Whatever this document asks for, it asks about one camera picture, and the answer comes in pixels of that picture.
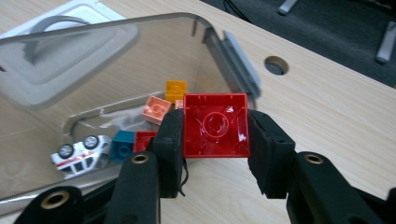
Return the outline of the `white lid with grey handle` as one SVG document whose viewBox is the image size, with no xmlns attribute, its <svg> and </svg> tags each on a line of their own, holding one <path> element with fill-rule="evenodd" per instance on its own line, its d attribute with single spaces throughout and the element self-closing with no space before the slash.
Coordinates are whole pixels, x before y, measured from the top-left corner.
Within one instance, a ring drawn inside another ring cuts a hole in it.
<svg viewBox="0 0 396 224">
<path fill-rule="evenodd" d="M 100 0 L 71 0 L 0 35 L 0 95 L 55 104 L 138 42 L 139 28 Z"/>
</svg>

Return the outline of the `red toy block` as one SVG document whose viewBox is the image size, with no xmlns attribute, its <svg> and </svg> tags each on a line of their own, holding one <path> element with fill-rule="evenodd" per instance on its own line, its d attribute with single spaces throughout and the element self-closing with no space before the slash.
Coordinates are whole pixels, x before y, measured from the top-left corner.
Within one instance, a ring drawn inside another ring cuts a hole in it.
<svg viewBox="0 0 396 224">
<path fill-rule="evenodd" d="M 143 131 L 136 132 L 134 138 L 134 152 L 144 151 L 151 138 L 156 136 L 156 132 Z"/>
<path fill-rule="evenodd" d="M 188 93 L 183 112 L 184 158 L 250 156 L 245 93 Z"/>
</svg>

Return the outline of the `transparent brown storage box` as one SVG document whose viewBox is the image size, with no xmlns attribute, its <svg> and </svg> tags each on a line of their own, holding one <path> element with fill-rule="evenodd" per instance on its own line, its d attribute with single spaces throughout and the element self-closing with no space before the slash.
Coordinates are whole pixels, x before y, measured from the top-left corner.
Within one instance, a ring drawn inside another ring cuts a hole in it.
<svg viewBox="0 0 396 224">
<path fill-rule="evenodd" d="M 0 217 L 63 178 L 50 155 L 88 135 L 150 130 L 142 111 L 169 80 L 192 93 L 261 94 L 230 33 L 171 13 L 0 39 Z"/>
</svg>

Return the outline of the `blue toy block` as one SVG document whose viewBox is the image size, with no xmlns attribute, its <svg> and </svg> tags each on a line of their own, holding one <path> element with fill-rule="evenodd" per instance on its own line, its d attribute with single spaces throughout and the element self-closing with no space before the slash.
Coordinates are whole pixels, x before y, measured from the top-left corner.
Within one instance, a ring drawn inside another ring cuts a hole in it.
<svg viewBox="0 0 396 224">
<path fill-rule="evenodd" d="M 123 162 L 133 152 L 134 132 L 118 131 L 111 142 L 111 160 Z"/>
</svg>

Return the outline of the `pink toy block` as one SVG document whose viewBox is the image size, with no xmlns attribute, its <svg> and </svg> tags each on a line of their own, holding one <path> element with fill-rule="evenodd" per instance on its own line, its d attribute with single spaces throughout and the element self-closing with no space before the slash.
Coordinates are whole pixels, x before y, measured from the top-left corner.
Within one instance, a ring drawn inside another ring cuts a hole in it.
<svg viewBox="0 0 396 224">
<path fill-rule="evenodd" d="M 164 99 L 150 96 L 143 108 L 142 115 L 146 121 L 160 125 L 171 105 L 170 102 Z"/>
</svg>

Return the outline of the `orange toy block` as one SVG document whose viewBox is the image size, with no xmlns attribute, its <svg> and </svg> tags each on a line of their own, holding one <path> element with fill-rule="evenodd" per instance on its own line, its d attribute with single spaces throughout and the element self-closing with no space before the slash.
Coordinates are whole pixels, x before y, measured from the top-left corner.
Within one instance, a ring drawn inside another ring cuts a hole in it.
<svg viewBox="0 0 396 224">
<path fill-rule="evenodd" d="M 174 103 L 182 100 L 187 92 L 187 82 L 185 80 L 167 80 L 165 83 L 165 100 Z"/>
</svg>

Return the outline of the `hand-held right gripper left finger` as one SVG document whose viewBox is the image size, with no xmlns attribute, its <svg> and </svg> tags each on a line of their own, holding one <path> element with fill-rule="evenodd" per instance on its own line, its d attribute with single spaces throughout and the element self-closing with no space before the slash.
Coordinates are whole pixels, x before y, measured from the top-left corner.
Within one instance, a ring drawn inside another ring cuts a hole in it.
<svg viewBox="0 0 396 224">
<path fill-rule="evenodd" d="M 182 109 L 166 113 L 153 141 L 153 151 L 160 164 L 161 198 L 184 195 L 182 188 L 188 180 L 188 167 L 183 158 L 183 118 Z"/>
</svg>

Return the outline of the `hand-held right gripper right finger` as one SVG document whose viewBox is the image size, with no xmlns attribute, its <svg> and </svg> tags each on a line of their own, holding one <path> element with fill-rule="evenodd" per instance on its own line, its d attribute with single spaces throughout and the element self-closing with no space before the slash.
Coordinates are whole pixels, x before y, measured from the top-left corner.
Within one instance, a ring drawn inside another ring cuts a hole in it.
<svg viewBox="0 0 396 224">
<path fill-rule="evenodd" d="M 285 199 L 289 170 L 296 152 L 295 142 L 267 114 L 248 111 L 250 172 L 268 199 Z"/>
</svg>

